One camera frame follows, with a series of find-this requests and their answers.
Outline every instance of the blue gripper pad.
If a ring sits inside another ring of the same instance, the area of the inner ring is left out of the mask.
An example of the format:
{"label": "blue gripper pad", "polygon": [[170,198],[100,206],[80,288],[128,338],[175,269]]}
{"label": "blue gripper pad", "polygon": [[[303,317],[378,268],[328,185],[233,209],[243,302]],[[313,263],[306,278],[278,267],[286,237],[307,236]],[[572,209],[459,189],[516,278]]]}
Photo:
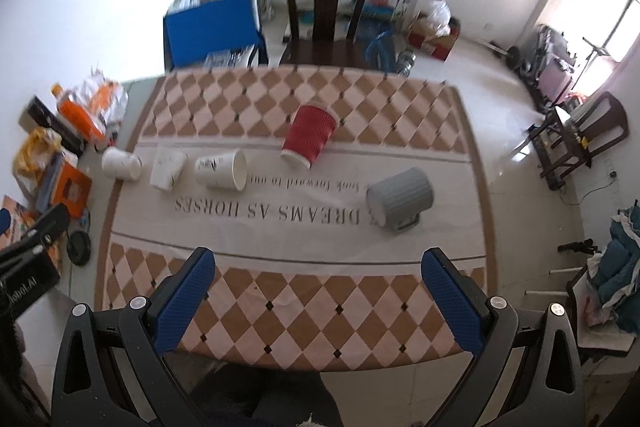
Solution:
{"label": "blue gripper pad", "polygon": [[[193,256],[198,258],[188,266]],[[156,315],[153,342],[156,353],[160,356],[178,346],[216,274],[212,251],[198,248],[191,257],[173,276],[178,280],[177,286]]]}
{"label": "blue gripper pad", "polygon": [[478,356],[484,345],[481,317],[463,290],[431,250],[424,252],[420,272],[458,345]]}
{"label": "blue gripper pad", "polygon": [[0,208],[0,235],[9,230],[11,213],[6,208]]}

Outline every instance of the plastic bag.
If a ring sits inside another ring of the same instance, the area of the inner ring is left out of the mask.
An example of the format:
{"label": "plastic bag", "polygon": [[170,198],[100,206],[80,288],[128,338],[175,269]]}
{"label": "plastic bag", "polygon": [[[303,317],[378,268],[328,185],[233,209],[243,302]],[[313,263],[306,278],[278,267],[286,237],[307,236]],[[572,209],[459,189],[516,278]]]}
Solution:
{"label": "plastic bag", "polygon": [[120,126],[129,97],[121,84],[108,80],[102,71],[92,71],[79,86],[51,88],[58,112],[89,143],[105,140],[107,127]]}
{"label": "plastic bag", "polygon": [[212,52],[204,59],[204,68],[235,68],[242,58],[241,52],[231,52],[229,50],[223,52]]}
{"label": "plastic bag", "polygon": [[166,13],[169,15],[169,13],[181,12],[183,10],[188,10],[189,8],[200,6],[200,4],[200,0],[174,0]]}
{"label": "plastic bag", "polygon": [[273,21],[275,11],[271,0],[258,0],[258,13],[262,22]]}
{"label": "plastic bag", "polygon": [[52,129],[38,127],[31,131],[14,156],[14,175],[33,194],[54,154],[62,151],[62,138]]}
{"label": "plastic bag", "polygon": [[445,0],[420,0],[420,13],[410,31],[420,33],[426,40],[445,37],[451,33],[450,20],[451,12]]}

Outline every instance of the bottle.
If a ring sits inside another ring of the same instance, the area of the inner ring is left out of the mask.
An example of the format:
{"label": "bottle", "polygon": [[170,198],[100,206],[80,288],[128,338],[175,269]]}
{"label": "bottle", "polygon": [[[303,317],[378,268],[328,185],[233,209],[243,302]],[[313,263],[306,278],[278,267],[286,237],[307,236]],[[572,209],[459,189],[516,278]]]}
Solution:
{"label": "bottle", "polygon": [[398,58],[396,59],[396,73],[408,78],[414,64],[415,53],[411,48],[407,48],[398,54]]}
{"label": "bottle", "polygon": [[82,138],[94,144],[104,140],[104,125],[78,101],[72,90],[64,90],[60,84],[54,84],[51,94],[56,99],[60,115],[66,118]]}

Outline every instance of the red paper cup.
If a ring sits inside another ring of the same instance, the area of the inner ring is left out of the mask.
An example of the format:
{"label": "red paper cup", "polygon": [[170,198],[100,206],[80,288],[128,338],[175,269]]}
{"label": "red paper cup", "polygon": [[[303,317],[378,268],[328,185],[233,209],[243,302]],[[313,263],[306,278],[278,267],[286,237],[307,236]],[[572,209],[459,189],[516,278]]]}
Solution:
{"label": "red paper cup", "polygon": [[305,103],[296,112],[280,155],[308,169],[336,127],[338,116],[331,109],[316,102]]}

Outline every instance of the diamond pattern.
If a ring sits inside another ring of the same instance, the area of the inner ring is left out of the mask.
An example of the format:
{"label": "diamond pattern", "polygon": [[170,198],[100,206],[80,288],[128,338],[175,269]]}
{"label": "diamond pattern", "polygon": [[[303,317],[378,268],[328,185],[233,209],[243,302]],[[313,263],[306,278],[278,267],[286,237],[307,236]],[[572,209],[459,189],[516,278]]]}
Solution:
{"label": "diamond pattern", "polygon": [[181,70],[165,77],[141,140],[281,138],[300,105],[313,99],[341,119],[335,141],[466,153],[449,89],[374,71],[311,66]]}
{"label": "diamond pattern", "polygon": [[[103,309],[153,293],[184,261],[111,243]],[[229,362],[317,371],[376,369],[460,351],[413,275],[284,275],[216,266],[178,349]],[[464,272],[482,287],[486,269]]]}

